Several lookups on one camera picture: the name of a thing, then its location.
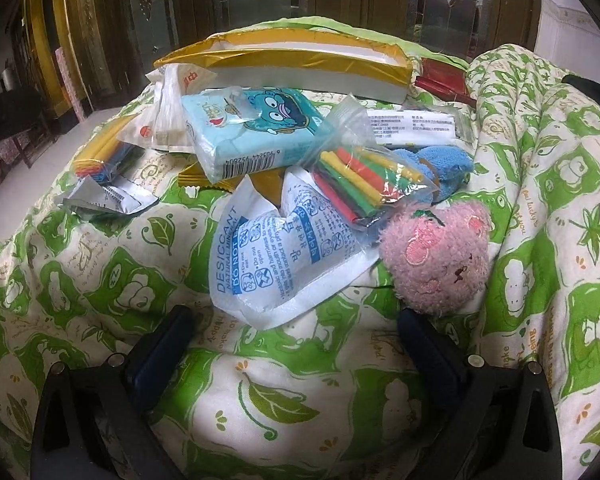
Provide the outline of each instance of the red straw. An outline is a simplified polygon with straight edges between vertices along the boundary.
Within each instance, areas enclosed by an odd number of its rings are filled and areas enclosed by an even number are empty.
[[[356,214],[349,208],[347,204],[342,201],[333,188],[329,186],[329,184],[327,184],[319,174],[315,173],[315,171],[312,171],[312,177],[325,196],[331,201],[334,208],[337,209],[338,213],[340,213],[345,220],[348,222],[353,222],[354,220],[358,219]]]
[[[378,175],[375,171],[371,170],[368,166],[366,166],[363,162],[356,159],[353,155],[351,155],[344,148],[338,148],[336,150],[336,155],[342,161],[342,163],[359,174],[360,177],[365,179],[374,189],[378,190],[382,196],[391,197],[394,200],[399,200],[401,195],[394,189],[389,187],[389,183],[384,180],[380,175]]]

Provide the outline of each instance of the blue plush toy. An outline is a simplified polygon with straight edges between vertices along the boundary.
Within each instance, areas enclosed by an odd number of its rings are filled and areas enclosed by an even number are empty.
[[[434,195],[434,203],[449,198],[474,170],[471,157],[457,146],[428,146],[417,153],[409,150],[394,152],[438,185],[440,192]]]

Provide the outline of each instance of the white label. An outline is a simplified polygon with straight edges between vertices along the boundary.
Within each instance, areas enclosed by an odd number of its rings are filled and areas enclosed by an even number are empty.
[[[382,146],[435,146],[456,138],[454,117],[426,110],[367,110]]]

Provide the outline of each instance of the tiled floor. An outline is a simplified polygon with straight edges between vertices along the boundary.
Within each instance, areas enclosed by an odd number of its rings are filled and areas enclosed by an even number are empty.
[[[60,136],[32,168],[18,163],[0,184],[0,240],[10,237],[19,227],[29,208],[51,186],[77,149],[83,145],[94,127],[117,113],[118,109],[91,114],[67,134]]]

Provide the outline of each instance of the metal screw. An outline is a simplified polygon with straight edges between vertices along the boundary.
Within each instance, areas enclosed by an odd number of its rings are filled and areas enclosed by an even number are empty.
[[[112,368],[117,368],[122,366],[125,363],[125,355],[124,354],[111,354],[107,358],[107,364]]]
[[[66,365],[62,361],[57,361],[51,365],[51,368],[49,368],[49,372],[53,375],[59,375],[62,372],[64,372],[65,368]]]
[[[484,366],[484,359],[478,354],[471,354],[466,360],[474,368],[482,368]]]
[[[539,375],[542,373],[542,367],[540,365],[540,363],[536,362],[536,361],[531,361],[527,367],[529,368],[529,371],[533,374],[533,375]]]

